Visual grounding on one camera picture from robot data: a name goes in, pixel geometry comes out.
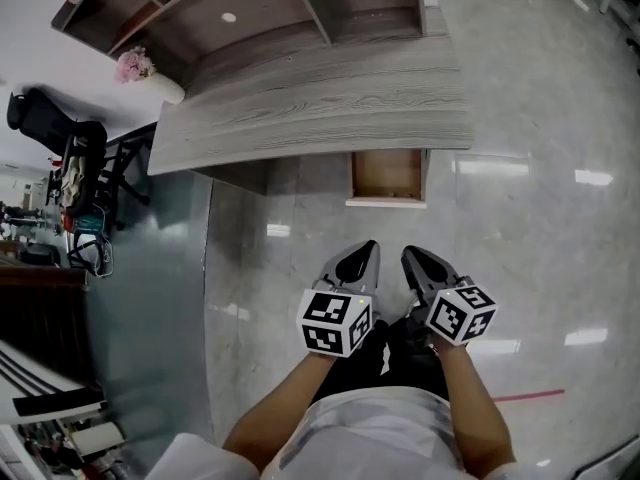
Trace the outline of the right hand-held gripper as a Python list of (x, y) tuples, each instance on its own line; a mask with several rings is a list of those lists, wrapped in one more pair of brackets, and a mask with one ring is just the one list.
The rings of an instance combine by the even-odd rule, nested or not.
[(403, 249), (401, 265), (409, 288), (418, 295), (409, 313), (418, 325), (454, 346), (485, 334), (499, 305), (482, 285), (469, 276), (458, 281), (450, 263), (415, 245)]

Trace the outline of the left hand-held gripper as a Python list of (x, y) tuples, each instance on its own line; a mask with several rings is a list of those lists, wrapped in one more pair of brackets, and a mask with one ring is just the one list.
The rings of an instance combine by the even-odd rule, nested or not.
[(379, 319), (380, 245), (372, 239), (334, 255), (300, 297), (295, 323), (306, 350), (349, 357)]

